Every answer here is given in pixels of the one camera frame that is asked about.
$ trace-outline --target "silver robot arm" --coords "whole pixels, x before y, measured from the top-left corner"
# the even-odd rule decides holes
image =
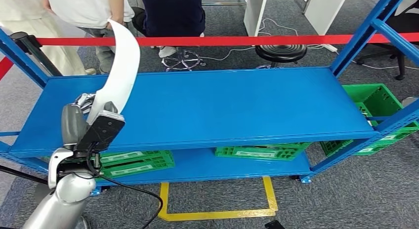
[[[54,151],[48,166],[51,192],[41,201],[23,229],[74,229],[86,206],[86,199],[96,188],[94,176],[100,170],[98,153],[109,146],[125,122],[114,105],[108,102],[92,125],[88,125],[82,108],[88,109],[85,102],[90,99],[80,103],[80,98],[86,96],[91,95],[82,94],[75,103],[63,109],[64,145]],[[94,156],[93,163],[87,162],[91,156]]]
[[[126,27],[113,20],[108,22],[115,33],[117,47],[112,70],[96,94],[82,94],[64,107],[61,117],[64,144],[52,154],[49,162],[51,193],[38,205],[23,229],[75,228],[86,199],[96,187],[93,177],[100,171],[99,152],[108,148],[125,124],[120,113],[137,76],[140,48]]]

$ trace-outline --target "power strip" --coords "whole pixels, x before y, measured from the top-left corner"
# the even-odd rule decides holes
[[[330,52],[337,52],[337,48],[334,47],[333,45],[322,45],[322,46],[325,47]]]

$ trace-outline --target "person's arm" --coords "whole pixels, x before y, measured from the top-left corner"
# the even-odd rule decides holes
[[[120,24],[124,23],[124,0],[109,0],[109,6],[111,8],[111,19]]]
[[[49,12],[51,12],[51,13],[54,13],[54,12],[52,11],[52,9],[51,9],[51,5],[49,4],[49,0],[42,0],[42,7],[43,7],[45,10],[47,10],[47,11],[49,11]]]

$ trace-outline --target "blue shelf board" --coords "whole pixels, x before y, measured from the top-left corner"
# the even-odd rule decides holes
[[[48,81],[10,153],[48,156],[62,145],[61,111],[106,76]],[[368,124],[330,69],[140,73],[108,152],[370,138]]]
[[[178,149],[172,151],[175,167],[117,177],[126,184],[212,181],[262,176],[293,176],[309,174],[310,164],[305,153],[293,161],[265,161],[233,157],[217,157],[213,148]],[[99,181],[97,186],[113,185]]]

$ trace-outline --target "black stool seat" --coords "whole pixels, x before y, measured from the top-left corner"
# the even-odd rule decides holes
[[[259,57],[271,62],[296,62],[307,53],[305,45],[261,45],[255,48]]]

